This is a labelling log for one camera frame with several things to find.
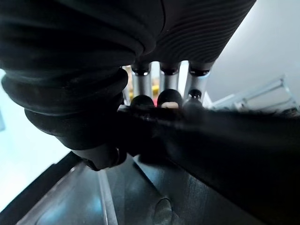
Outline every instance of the silver metal cylinder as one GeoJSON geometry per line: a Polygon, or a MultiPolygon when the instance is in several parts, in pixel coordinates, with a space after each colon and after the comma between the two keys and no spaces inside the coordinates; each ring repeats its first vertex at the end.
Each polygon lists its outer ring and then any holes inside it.
{"type": "Polygon", "coordinates": [[[124,98],[124,104],[125,105],[130,105],[130,96],[129,96],[129,89],[128,85],[124,88],[123,92],[123,98],[124,98]]]}
{"type": "Polygon", "coordinates": [[[186,82],[186,88],[184,90],[183,98],[187,99],[189,91],[196,89],[196,90],[201,91],[201,93],[202,93],[201,100],[203,100],[204,94],[205,94],[206,83],[207,83],[209,75],[210,75],[210,72],[208,72],[207,74],[202,75],[202,76],[196,76],[196,75],[192,75],[189,71],[187,74],[187,82],[186,82]]]}
{"type": "Polygon", "coordinates": [[[143,74],[132,72],[132,82],[134,97],[146,95],[153,98],[152,80],[149,72],[144,72],[143,74]]]}
{"type": "Polygon", "coordinates": [[[163,71],[160,71],[159,75],[159,93],[166,89],[178,89],[179,71],[172,74],[166,75],[163,71]]]}

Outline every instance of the black rubber cap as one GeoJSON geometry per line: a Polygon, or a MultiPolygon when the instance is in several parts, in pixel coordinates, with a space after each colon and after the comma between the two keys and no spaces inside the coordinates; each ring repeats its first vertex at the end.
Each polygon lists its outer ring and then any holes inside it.
{"type": "Polygon", "coordinates": [[[161,107],[161,105],[165,102],[176,102],[179,108],[182,107],[182,97],[181,94],[174,89],[167,89],[160,93],[157,100],[157,106],[161,107]]]}
{"type": "Polygon", "coordinates": [[[136,96],[134,99],[132,99],[130,106],[131,107],[135,107],[135,106],[154,107],[154,103],[149,96],[139,95],[139,96],[136,96]]]}

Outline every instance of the black metal frame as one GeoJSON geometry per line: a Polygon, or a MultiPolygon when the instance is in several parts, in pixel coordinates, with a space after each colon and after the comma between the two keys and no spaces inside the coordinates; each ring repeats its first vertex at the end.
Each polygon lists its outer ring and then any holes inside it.
{"type": "Polygon", "coordinates": [[[169,158],[268,224],[300,221],[300,119],[204,109],[130,108],[120,149],[151,163],[169,158]]]}

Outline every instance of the blurry black edge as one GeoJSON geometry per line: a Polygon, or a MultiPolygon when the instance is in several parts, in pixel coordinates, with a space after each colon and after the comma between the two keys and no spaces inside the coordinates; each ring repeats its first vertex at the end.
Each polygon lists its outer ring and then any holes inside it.
{"type": "Polygon", "coordinates": [[[1,225],[15,225],[81,158],[68,153],[61,161],[52,164],[29,184],[1,213],[1,225]]]}
{"type": "Polygon", "coordinates": [[[129,129],[123,138],[138,135],[120,148],[152,161],[170,159],[267,224],[299,224],[299,118],[209,110],[187,115],[120,107],[119,124],[129,129]]]}

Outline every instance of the white wall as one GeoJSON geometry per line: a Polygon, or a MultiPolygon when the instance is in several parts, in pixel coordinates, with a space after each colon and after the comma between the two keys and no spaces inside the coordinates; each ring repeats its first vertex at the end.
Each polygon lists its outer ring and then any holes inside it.
{"type": "MultiPolygon", "coordinates": [[[[4,72],[0,70],[0,79],[4,72]]],[[[51,164],[69,150],[55,137],[35,128],[24,109],[0,85],[0,110],[6,129],[0,132],[0,211],[51,164]]]]}
{"type": "Polygon", "coordinates": [[[257,0],[212,68],[212,101],[286,74],[300,103],[299,12],[300,0],[257,0]]]}

